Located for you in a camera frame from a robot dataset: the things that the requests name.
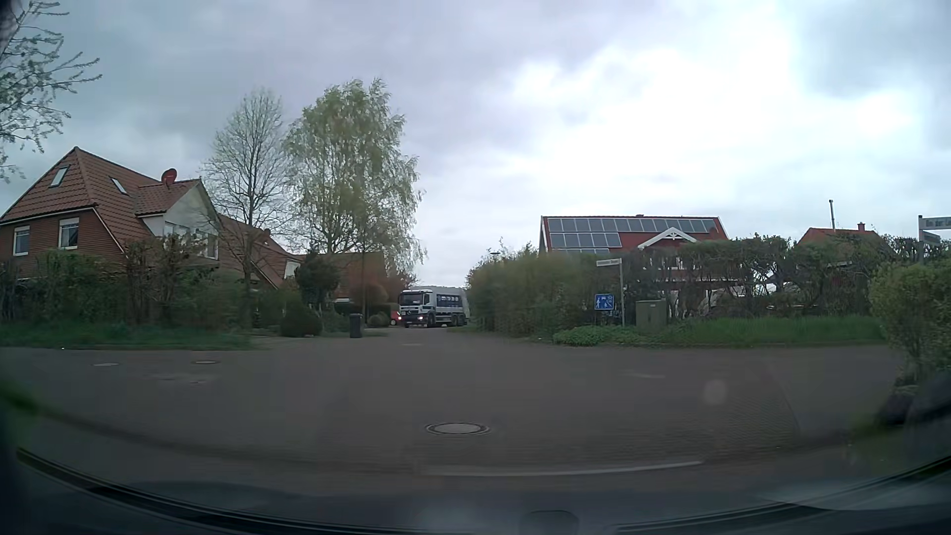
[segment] asphalt road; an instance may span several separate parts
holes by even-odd
[[[385,332],[240,352],[5,349],[0,362],[67,416],[32,425],[23,446],[38,455],[120,483],[312,495],[737,490],[863,475],[844,444],[807,446],[874,412],[899,363],[885,347],[572,348]],[[442,423],[487,432],[427,430]]]

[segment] utility cabinet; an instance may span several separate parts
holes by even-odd
[[[660,330],[667,324],[667,301],[649,299],[634,305],[637,328],[644,331]]]

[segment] cloud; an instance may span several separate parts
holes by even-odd
[[[798,238],[833,198],[841,224],[910,234],[951,193],[941,0],[65,4],[54,22],[105,76],[62,99],[73,119],[48,154],[12,153],[28,176],[73,145],[191,176],[255,86],[293,119],[381,76],[427,190],[428,283],[461,284],[500,237],[537,243],[541,215],[716,215]]]

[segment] white truck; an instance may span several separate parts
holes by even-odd
[[[469,323],[469,301],[460,287],[411,287],[399,293],[403,326],[458,327]]]

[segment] drain cover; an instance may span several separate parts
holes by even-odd
[[[452,422],[447,424],[432,424],[426,426],[426,430],[436,435],[481,435],[488,433],[489,428],[481,424],[468,424],[465,422]]]

